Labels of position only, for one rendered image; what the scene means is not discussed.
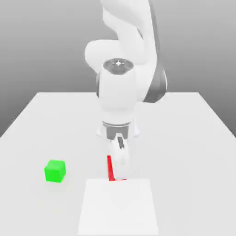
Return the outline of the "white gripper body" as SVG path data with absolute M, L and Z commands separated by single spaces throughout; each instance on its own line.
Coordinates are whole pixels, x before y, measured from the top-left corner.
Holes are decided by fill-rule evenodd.
M 130 175 L 130 157 L 127 140 L 123 140 L 124 147 L 121 148 L 118 138 L 109 141 L 109 155 L 111 156 L 112 169 L 116 180 L 129 178 Z

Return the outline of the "small red cube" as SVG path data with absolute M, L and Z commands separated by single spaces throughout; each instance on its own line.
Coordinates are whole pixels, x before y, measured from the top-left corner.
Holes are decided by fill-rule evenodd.
M 110 155 L 107 155 L 107 171 L 108 171 L 109 181 L 123 181 L 123 180 L 126 180 L 126 178 L 116 178 L 114 176 L 113 166 L 112 166 L 112 159 L 111 159 Z

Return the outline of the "small green cube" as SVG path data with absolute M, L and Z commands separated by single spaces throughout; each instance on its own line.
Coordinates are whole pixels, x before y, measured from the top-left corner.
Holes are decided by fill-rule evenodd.
M 65 162 L 51 159 L 44 168 L 44 172 L 46 181 L 60 183 L 66 174 Z

